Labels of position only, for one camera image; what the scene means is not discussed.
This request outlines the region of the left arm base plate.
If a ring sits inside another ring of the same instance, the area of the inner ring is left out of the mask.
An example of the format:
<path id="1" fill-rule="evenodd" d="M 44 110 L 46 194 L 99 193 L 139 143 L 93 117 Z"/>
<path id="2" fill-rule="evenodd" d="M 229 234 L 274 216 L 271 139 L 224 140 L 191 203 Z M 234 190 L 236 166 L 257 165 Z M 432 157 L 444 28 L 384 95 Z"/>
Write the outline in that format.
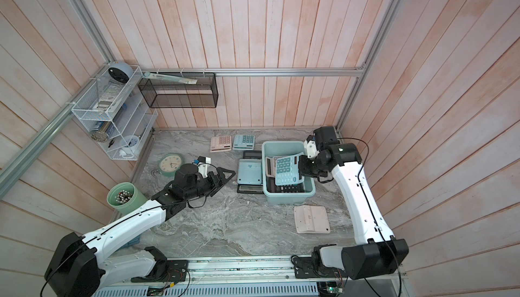
<path id="1" fill-rule="evenodd" d="M 145 282 L 185 282 L 188 272 L 188 260 L 160 260 L 152 271 L 143 277 Z"/>

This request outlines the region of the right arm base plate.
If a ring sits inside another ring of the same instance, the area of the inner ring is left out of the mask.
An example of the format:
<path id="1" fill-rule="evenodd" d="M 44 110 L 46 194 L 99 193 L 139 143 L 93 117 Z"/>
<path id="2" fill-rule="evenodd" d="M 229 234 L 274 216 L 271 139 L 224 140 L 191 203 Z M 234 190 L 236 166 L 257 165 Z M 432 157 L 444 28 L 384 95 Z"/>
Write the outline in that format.
<path id="1" fill-rule="evenodd" d="M 321 265 L 316 258 L 312 256 L 291 256 L 291 263 L 295 270 L 295 277 L 297 279 L 316 279 L 316 278 L 339 278 L 339 279 L 347 279 L 347 274 L 345 271 L 325 267 Z"/>

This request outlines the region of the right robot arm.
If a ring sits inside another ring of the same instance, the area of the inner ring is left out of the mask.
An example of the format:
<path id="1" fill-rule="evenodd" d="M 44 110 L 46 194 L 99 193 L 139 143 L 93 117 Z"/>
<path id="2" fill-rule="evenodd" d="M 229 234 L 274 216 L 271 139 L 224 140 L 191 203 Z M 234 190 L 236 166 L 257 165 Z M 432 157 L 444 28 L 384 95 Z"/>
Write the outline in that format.
<path id="1" fill-rule="evenodd" d="M 317 275 L 324 270 L 344 272 L 349 279 L 366 279 L 399 272 L 409 253 L 404 239 L 395 237 L 383 218 L 364 173 L 354 138 L 339 138 L 332 126 L 307 137 L 299 172 L 321 183 L 335 181 L 342 193 L 354 230 L 354 246 L 318 246 L 312 254 Z"/>

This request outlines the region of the mint green storage box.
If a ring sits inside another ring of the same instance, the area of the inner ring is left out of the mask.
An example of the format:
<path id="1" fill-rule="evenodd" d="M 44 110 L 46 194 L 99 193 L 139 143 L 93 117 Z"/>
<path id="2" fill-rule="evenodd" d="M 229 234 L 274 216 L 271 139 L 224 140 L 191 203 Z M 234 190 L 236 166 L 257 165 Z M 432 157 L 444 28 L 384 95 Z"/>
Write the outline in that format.
<path id="1" fill-rule="evenodd" d="M 264 194 L 269 204 L 302 204 L 316 193 L 314 180 L 299 172 L 301 141 L 266 141 L 261 148 Z"/>

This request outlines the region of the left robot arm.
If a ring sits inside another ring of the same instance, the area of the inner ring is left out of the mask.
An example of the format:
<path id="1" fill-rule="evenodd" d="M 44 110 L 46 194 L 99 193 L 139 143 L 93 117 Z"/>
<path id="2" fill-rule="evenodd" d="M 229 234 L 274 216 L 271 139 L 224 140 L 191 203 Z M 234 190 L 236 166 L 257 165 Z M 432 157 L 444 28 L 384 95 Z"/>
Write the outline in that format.
<path id="1" fill-rule="evenodd" d="M 57 296 L 93 296 L 100 288 L 128 279 L 173 279 L 171 263 L 153 246 L 129 256 L 115 258 L 113 254 L 143 232 L 174 217 L 192 200 L 213 197 L 234 176 L 235 171 L 222 167 L 203 175 L 196 164 L 181 165 L 174 179 L 136 210 L 84 235 L 64 236 L 45 272 L 45 285 Z"/>

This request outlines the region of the large black desk calculator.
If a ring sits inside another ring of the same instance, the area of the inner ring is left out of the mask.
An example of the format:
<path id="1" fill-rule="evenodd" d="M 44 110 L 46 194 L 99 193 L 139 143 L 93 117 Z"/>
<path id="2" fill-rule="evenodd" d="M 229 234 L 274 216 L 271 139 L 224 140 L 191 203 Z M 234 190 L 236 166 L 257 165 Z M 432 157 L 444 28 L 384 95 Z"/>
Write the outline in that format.
<path id="1" fill-rule="evenodd" d="M 262 159 L 261 151 L 243 151 L 242 159 Z M 241 194 L 263 194 L 263 185 L 240 185 L 238 184 L 237 193 Z"/>

